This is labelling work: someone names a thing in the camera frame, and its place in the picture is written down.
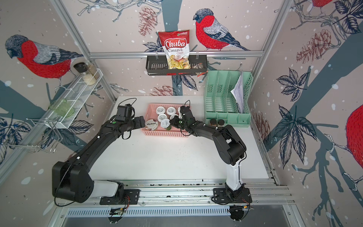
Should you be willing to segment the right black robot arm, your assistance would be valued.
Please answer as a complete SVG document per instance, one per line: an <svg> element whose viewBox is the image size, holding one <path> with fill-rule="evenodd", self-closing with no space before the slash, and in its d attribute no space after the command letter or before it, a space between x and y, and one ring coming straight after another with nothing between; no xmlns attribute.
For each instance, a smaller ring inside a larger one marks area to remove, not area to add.
<svg viewBox="0 0 363 227"><path fill-rule="evenodd" d="M226 194L230 200L236 200L244 191L240 164L247 158L245 143L231 125L217 127L197 121L187 106L181 106L180 111L181 117L170 120L171 125L214 142L220 158L227 164Z"/></svg>

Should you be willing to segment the Chobani yogurt cup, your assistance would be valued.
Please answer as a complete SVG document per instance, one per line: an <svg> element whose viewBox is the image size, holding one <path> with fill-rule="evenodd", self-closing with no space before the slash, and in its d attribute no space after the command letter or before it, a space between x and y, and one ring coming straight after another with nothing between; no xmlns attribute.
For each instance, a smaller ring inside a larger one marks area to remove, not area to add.
<svg viewBox="0 0 363 227"><path fill-rule="evenodd" d="M155 119L149 119L145 122L145 130L155 131L158 128L159 122Z"/></svg>

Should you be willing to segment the green yogurt cup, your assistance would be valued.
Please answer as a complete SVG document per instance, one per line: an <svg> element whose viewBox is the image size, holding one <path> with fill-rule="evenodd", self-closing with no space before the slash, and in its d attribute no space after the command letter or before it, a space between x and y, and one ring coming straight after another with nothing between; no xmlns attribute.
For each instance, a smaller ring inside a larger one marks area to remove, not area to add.
<svg viewBox="0 0 363 227"><path fill-rule="evenodd" d="M170 120L169 119L163 119L161 121L161 127L164 128L165 130L171 130L172 126L170 124Z"/></svg>
<svg viewBox="0 0 363 227"><path fill-rule="evenodd" d="M160 115L160 114L164 114L164 113L165 113L165 108L164 108L164 107L162 107L162 106L157 107L157 108L156 108L156 113L157 113L158 115Z"/></svg>
<svg viewBox="0 0 363 227"><path fill-rule="evenodd" d="M162 122L164 119L167 119L168 116L166 114L160 114L157 119L159 122Z"/></svg>
<svg viewBox="0 0 363 227"><path fill-rule="evenodd" d="M178 119L179 115L178 114L173 114L170 116L169 120L173 120L174 118Z"/></svg>

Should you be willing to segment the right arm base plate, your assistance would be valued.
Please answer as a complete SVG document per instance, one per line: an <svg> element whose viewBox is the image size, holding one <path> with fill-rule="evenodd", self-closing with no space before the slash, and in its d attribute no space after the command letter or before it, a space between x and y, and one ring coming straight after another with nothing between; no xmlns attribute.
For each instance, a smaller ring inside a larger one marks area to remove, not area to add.
<svg viewBox="0 0 363 227"><path fill-rule="evenodd" d="M211 200L219 205L227 205L229 203L252 203L250 190L241 187L236 191L229 188L214 188Z"/></svg>

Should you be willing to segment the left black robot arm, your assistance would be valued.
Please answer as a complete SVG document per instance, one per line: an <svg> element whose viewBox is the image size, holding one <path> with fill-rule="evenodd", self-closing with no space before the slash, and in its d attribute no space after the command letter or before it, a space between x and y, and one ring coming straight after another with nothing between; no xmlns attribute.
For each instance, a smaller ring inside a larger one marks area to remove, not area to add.
<svg viewBox="0 0 363 227"><path fill-rule="evenodd" d="M52 194L55 199L83 203L92 194L95 183L89 172L101 154L125 132L145 127L143 116L136 117L131 104L117 107L96 136L76 155L52 168Z"/></svg>

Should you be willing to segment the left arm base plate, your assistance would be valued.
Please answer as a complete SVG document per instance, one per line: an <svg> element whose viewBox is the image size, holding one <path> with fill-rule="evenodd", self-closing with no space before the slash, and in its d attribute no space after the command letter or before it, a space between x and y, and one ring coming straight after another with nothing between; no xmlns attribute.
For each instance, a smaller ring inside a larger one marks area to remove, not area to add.
<svg viewBox="0 0 363 227"><path fill-rule="evenodd" d="M140 189L121 189L111 197L102 197L100 205L136 205L138 204Z"/></svg>

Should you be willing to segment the white yogurt bottle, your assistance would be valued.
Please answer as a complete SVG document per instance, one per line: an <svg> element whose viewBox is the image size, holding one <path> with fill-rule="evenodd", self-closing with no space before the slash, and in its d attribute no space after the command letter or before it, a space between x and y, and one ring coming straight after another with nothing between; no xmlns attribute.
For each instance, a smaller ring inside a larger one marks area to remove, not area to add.
<svg viewBox="0 0 363 227"><path fill-rule="evenodd" d="M181 106L178 107L178 115L179 115L179 118L182 118L182 115L181 115L180 111L181 111Z"/></svg>
<svg viewBox="0 0 363 227"><path fill-rule="evenodd" d="M168 107L167 110L166 110L166 113L171 116L171 115L174 115L177 113L177 110L175 107Z"/></svg>

